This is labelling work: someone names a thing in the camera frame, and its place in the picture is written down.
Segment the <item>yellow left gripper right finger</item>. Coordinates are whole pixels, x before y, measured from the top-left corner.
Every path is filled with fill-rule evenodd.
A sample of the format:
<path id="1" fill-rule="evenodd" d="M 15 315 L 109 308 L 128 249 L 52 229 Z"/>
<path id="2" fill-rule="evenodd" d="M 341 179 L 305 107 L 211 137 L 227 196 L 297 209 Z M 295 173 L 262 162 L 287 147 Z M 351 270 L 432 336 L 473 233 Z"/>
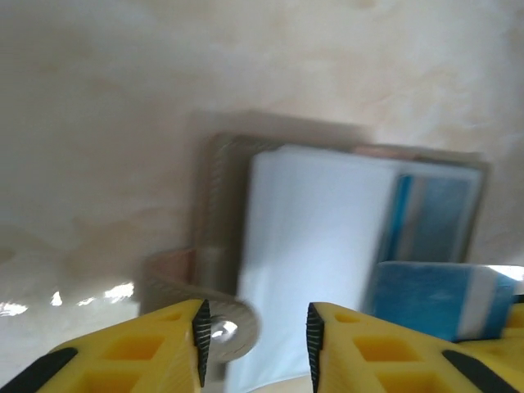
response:
<path id="1" fill-rule="evenodd" d="M 331 303 L 308 307 L 314 393 L 524 393 L 524 329 L 452 343 Z"/>

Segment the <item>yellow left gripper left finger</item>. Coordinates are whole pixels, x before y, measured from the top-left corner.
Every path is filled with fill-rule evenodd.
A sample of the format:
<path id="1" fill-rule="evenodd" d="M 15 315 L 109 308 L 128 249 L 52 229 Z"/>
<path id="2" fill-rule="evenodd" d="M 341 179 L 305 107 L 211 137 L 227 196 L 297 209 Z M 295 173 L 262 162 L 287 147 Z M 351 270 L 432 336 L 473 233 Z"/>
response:
<path id="1" fill-rule="evenodd" d="M 210 306 L 185 300 L 60 344 L 0 393 L 201 393 Z"/>

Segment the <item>blue credit card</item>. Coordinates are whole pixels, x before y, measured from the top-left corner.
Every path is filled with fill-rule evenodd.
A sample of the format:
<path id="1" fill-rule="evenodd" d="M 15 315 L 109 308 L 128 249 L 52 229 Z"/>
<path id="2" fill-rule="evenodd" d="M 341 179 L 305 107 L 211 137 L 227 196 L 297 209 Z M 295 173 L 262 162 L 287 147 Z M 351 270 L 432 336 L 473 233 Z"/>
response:
<path id="1" fill-rule="evenodd" d="M 447 341 L 496 339 L 523 280 L 521 266 L 381 262 L 364 312 Z"/>
<path id="2" fill-rule="evenodd" d="M 400 176 L 378 260 L 462 263 L 480 186 L 474 170 Z"/>

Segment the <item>grey card holder wallet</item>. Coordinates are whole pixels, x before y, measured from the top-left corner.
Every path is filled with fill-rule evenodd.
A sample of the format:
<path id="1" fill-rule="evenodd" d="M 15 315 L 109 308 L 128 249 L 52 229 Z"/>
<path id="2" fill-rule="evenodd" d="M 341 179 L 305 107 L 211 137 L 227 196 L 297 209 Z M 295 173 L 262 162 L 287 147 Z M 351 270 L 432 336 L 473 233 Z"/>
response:
<path id="1" fill-rule="evenodd" d="M 205 152 L 194 246 L 145 262 L 140 310 L 209 300 L 210 391 L 302 380 L 307 307 L 365 306 L 398 178 L 468 170 L 481 184 L 469 247 L 487 173 L 475 156 L 217 135 Z"/>

